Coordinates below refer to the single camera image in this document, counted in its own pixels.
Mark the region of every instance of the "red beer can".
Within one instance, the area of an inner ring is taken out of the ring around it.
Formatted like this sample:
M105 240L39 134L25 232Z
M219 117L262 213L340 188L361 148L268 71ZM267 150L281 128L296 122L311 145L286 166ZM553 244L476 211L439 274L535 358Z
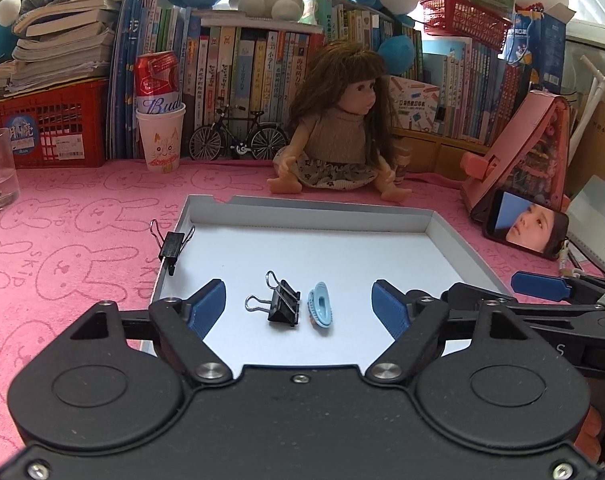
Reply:
M178 58L172 51L138 56L134 81L140 113L165 114L180 107Z

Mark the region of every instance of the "bicycle wheel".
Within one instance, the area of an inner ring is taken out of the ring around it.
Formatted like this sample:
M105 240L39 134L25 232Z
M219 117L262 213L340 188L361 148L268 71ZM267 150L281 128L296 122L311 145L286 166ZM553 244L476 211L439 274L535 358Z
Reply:
M287 136L277 126L259 126L249 141L251 155L258 160L272 160L287 144Z
M200 126L189 139L192 160L216 160L224 152L224 137L211 126Z

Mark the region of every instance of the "red plastic basket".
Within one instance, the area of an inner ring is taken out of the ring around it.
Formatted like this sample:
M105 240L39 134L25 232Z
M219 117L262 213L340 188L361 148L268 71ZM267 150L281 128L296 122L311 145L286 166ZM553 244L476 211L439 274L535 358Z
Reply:
M511 22L468 0L420 0L425 33L432 36L467 36L502 50Z
M11 130L17 168L97 168L107 79L69 84L0 101L0 128Z

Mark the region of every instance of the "label printer box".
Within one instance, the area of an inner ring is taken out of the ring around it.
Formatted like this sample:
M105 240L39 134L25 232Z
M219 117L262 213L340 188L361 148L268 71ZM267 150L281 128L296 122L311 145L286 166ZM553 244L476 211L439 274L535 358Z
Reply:
M392 75L389 91L398 114L397 126L418 132L432 131L440 93L437 86Z
M507 31L503 56L508 62L532 66L534 88L561 93L566 27L576 12L556 4L545 12L523 10Z

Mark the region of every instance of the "white box with pencil pattern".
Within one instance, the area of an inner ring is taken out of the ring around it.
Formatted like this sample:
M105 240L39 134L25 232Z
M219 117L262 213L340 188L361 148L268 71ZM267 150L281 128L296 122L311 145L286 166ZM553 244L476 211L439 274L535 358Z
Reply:
M398 120L396 126L406 130L431 132L438 108L440 89L437 86L388 76L391 103Z

